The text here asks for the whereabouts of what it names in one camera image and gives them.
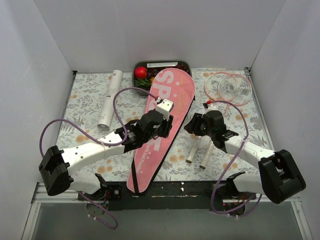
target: white tube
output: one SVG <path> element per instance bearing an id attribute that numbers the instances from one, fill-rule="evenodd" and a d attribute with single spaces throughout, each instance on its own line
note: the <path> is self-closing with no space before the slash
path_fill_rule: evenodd
<path id="1" fill-rule="evenodd" d="M 206 169 L 208 160 L 209 160 L 209 158 L 210 158 L 210 156 L 212 154 L 212 151 L 214 150 L 214 146 L 215 146 L 214 143 L 211 141 L 211 143 L 210 143 L 208 149 L 206 150 L 205 155 L 204 155 L 204 157 L 202 159 L 202 162 L 200 164 L 200 168 Z"/>
<path id="2" fill-rule="evenodd" d="M 196 139 L 194 140 L 192 148 L 191 148 L 191 150 L 189 152 L 189 155 L 185 160 L 187 163 L 189 163 L 189 164 L 192 163 L 192 159 L 194 159 L 196 151 L 197 151 L 197 149 L 199 147 L 200 140 L 201 140 L 201 136 L 196 136 Z"/>
<path id="3" fill-rule="evenodd" d="M 113 71 L 98 121 L 99 128 L 109 129 L 111 126 L 112 116 L 114 115 L 113 101 L 116 93 L 120 90 L 122 76 L 122 71 Z"/>

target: floral tablecloth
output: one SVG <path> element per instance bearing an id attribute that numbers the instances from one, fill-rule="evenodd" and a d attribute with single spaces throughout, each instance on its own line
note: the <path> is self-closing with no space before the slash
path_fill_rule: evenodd
<path id="1" fill-rule="evenodd" d="M 229 72 L 241 74 L 243 76 L 245 75 L 243 71 Z M 192 78 L 196 87 L 195 101 L 193 102 L 183 125 L 191 120 L 194 113 L 204 112 L 202 103 L 206 102 L 208 98 L 203 92 L 203 87 L 206 79 L 208 79 L 210 75 L 213 75 L 213 73 L 213 70 L 192 70 Z M 76 123 L 97 139 L 120 127 L 115 115 L 113 115 L 112 118 L 110 131 L 103 131 L 97 127 L 100 111 L 111 76 L 112 73 L 77 73 L 64 116 L 64 118 Z M 121 88 L 132 86 L 131 77 L 131 72 L 123 73 Z M 127 91 L 119 95 L 117 110 L 124 122 L 128 122 L 132 119 L 139 119 L 144 113 L 146 102 L 146 97 L 139 96 L 133 90 Z M 221 103 L 218 104 L 217 107 L 219 110 L 224 111 L 226 106 Z M 267 137 L 264 134 L 262 121 L 258 115 L 254 100 L 251 99 L 248 104 L 241 106 L 240 109 L 245 116 L 249 127 L 248 140 L 259 146 L 269 148 L 270 146 L 268 146 Z M 242 136 L 245 135 L 246 131 L 244 123 L 235 109 L 230 107 L 224 121 L 230 130 L 233 130 Z M 201 169 L 199 165 L 210 143 L 210 139 L 205 137 L 205 139 L 201 140 L 193 162 L 186 163 L 185 159 L 189 154 L 194 139 L 195 136 L 188 134 L 183 127 L 180 129 L 155 181 L 204 181 L 217 180 L 219 178 L 223 169 L 232 158 L 232 155 L 226 154 L 215 148 L 206 169 Z M 60 149 L 85 144 L 89 141 L 90 140 L 86 136 L 81 134 L 71 125 L 67 123 L 61 125 L 57 140 L 57 145 Z M 128 152 L 99 160 L 79 171 L 88 174 L 99 173 L 108 182 L 127 181 L 132 160 L 133 152 Z M 258 172 L 247 162 L 236 159 L 228 173 L 225 175 L 225 178 L 239 171 L 246 171 L 251 174 Z"/>

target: white backdrop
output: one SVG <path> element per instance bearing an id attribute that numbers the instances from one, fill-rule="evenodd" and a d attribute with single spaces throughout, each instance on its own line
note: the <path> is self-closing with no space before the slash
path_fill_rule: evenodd
<path id="1" fill-rule="evenodd" d="M 287 0 L 252 66 L 277 150 L 292 153 L 306 181 L 302 207 L 320 239 L 320 1 Z"/>
<path id="2" fill-rule="evenodd" d="M 19 240 L 40 178 L 39 137 L 62 116 L 72 72 L 32 0 L 0 1 L 0 46 L 0 239 Z"/>
<path id="3" fill-rule="evenodd" d="M 34 0 L 72 70 L 250 67 L 285 0 Z"/>

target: pink racket cover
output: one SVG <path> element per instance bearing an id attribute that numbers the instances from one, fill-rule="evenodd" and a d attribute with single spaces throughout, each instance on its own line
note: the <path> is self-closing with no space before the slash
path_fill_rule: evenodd
<path id="1" fill-rule="evenodd" d="M 133 161 L 136 172 L 136 186 L 138 186 L 139 193 L 147 190 L 150 182 L 158 173 L 190 109 L 195 97 L 195 90 L 195 83 L 191 76 L 180 69 L 164 69 L 154 78 L 150 92 L 162 99 L 169 99 L 174 103 L 174 108 L 170 113 L 173 116 L 173 122 L 172 129 L 167 138 L 158 137 L 157 139 L 152 139 L 134 153 Z M 149 96 L 144 112 L 147 113 L 149 110 L 155 108 L 156 101 L 153 97 Z M 135 192 L 132 169 L 126 185 L 129 190 Z"/>

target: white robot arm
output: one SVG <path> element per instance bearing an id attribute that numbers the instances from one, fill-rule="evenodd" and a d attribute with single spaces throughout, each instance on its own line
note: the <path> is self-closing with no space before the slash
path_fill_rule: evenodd
<path id="1" fill-rule="evenodd" d="M 125 125 L 128 136 L 120 145 L 106 146 L 102 143 L 112 144 L 123 140 L 125 132 L 122 127 L 99 139 L 101 144 L 90 142 L 62 150 L 57 146 L 50 147 L 39 166 L 48 195 L 55 196 L 66 190 L 91 195 L 101 188 L 106 188 L 106 182 L 101 175 L 77 171 L 103 158 L 138 149 L 152 138 L 167 138 L 172 128 L 173 116 L 170 112 L 173 107 L 172 101 L 159 98 L 155 110 L 150 110 L 141 119 L 132 120 Z"/>
<path id="2" fill-rule="evenodd" d="M 243 137 L 227 129 L 222 113 L 213 104 L 205 103 L 204 106 L 207 108 L 205 113 L 195 113 L 184 129 L 196 136 L 209 136 L 216 148 L 235 155 Z M 242 192 L 264 194 L 279 204 L 306 188 L 306 182 L 293 157 L 286 150 L 273 151 L 246 142 L 238 156 L 257 168 L 259 174 L 242 171 L 229 176 L 224 187 L 231 196 L 238 196 Z"/>

